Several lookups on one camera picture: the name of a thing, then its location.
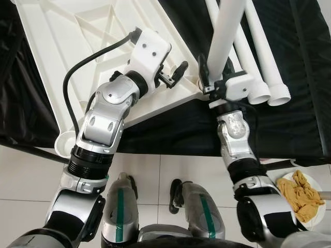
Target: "yellow towel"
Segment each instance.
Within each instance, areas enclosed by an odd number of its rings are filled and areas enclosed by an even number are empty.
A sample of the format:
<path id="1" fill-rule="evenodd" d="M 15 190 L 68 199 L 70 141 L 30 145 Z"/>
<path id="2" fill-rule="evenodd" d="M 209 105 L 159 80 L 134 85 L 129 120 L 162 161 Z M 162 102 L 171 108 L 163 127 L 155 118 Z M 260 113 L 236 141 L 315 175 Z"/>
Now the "yellow towel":
<path id="1" fill-rule="evenodd" d="M 277 180 L 277 187 L 282 195 L 291 204 L 295 216 L 299 221 L 307 223 L 316 214 L 319 205 L 323 205 L 318 192 L 313 189 L 301 171 L 297 170 L 293 174 L 295 182 L 285 178 Z"/>

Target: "white pvc pipe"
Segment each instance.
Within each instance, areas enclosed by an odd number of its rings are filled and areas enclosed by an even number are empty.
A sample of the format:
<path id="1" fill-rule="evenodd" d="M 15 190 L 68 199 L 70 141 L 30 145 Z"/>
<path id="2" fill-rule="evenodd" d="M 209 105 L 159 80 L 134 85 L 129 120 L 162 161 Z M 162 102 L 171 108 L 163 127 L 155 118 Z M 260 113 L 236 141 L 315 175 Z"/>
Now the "white pvc pipe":
<path id="1" fill-rule="evenodd" d="M 209 79 L 211 81 L 221 78 L 236 31 L 244 13 L 245 3 L 246 0 L 222 0 L 207 59 Z"/>
<path id="2" fill-rule="evenodd" d="M 252 0 L 247 0 L 245 13 L 252 33 L 255 49 L 259 57 L 262 73 L 269 86 L 271 97 L 268 100 L 268 104 L 270 106 L 278 106 L 287 103 L 291 99 L 289 89 L 284 85 L 281 79 L 277 64 Z"/>
<path id="3" fill-rule="evenodd" d="M 213 28 L 215 28 L 215 24 L 216 24 L 216 21 L 217 21 L 217 15 L 218 15 L 218 12 L 219 12 L 219 7 L 218 7 L 217 2 L 215 0 L 205 0 L 205 2 L 206 2 L 206 5 L 207 5 L 210 21 L 212 22 Z M 236 52 L 233 48 L 233 45 L 231 46 L 231 49 L 230 49 L 229 58 L 232 62 L 232 65 L 233 65 L 233 68 L 234 68 L 235 72 L 239 72 L 239 71 L 243 70 L 241 65 L 240 65 L 237 54 L 236 54 Z"/>
<path id="4" fill-rule="evenodd" d="M 240 59 L 243 69 L 254 77 L 254 82 L 247 96 L 250 104 L 260 104 L 270 99 L 270 91 L 266 83 L 263 81 L 258 65 L 255 62 L 252 51 L 244 34 L 243 28 L 239 25 L 234 45 Z"/>

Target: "white tile floor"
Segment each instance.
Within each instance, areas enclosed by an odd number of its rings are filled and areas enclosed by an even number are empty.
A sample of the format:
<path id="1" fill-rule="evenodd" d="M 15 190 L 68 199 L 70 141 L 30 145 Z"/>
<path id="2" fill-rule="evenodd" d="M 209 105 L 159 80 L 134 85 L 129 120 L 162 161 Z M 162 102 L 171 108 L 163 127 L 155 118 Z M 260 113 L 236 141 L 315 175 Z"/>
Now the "white tile floor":
<path id="1" fill-rule="evenodd" d="M 0 223 L 9 223 L 0 226 L 0 247 L 6 247 L 24 232 L 43 225 L 63 166 L 0 147 Z M 329 165 L 301 169 L 315 178 L 323 190 L 331 191 Z M 294 170 L 280 169 L 268 174 L 276 179 Z M 192 180 L 205 187 L 213 197 L 226 226 L 226 238 L 257 247 L 240 232 L 232 184 L 222 158 L 118 153 L 109 171 L 107 188 L 120 172 L 127 172 L 136 180 L 141 227 L 167 223 L 187 228 L 183 209 L 177 215 L 168 211 L 169 189 L 174 178 Z M 331 234 L 331 205 L 327 209 L 323 222 L 315 230 Z M 81 247 L 100 247 L 100 231 L 92 242 L 82 243 Z"/>

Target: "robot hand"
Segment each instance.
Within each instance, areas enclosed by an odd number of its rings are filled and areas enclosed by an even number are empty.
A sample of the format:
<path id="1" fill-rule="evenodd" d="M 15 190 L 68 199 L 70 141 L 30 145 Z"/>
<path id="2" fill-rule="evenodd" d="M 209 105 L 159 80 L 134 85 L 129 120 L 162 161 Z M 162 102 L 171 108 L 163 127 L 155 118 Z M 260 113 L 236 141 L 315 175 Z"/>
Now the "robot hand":
<path id="1" fill-rule="evenodd" d="M 46 225 L 27 232 L 9 247 L 78 247 L 95 236 L 105 205 L 100 193 L 107 184 L 124 119 L 140 98 L 151 95 L 161 82 L 172 88 L 188 67 L 185 61 L 172 77 L 167 76 L 162 69 L 171 45 L 150 29 L 136 29 L 130 37 L 136 45 L 128 66 L 96 90 L 95 105 L 85 115 Z"/>

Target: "yellow cloth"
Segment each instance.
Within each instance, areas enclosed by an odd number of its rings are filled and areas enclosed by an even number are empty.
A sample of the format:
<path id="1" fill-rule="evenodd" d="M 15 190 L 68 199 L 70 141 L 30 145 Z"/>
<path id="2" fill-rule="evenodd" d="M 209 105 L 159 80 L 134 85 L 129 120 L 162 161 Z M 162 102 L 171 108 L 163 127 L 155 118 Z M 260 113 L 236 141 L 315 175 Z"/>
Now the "yellow cloth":
<path id="1" fill-rule="evenodd" d="M 277 180 L 277 187 L 282 195 L 291 204 L 295 216 L 299 221 L 307 223 L 316 214 L 319 205 L 323 205 L 318 192 L 313 189 L 301 171 L 297 170 L 293 174 L 295 182 L 285 178 Z"/>

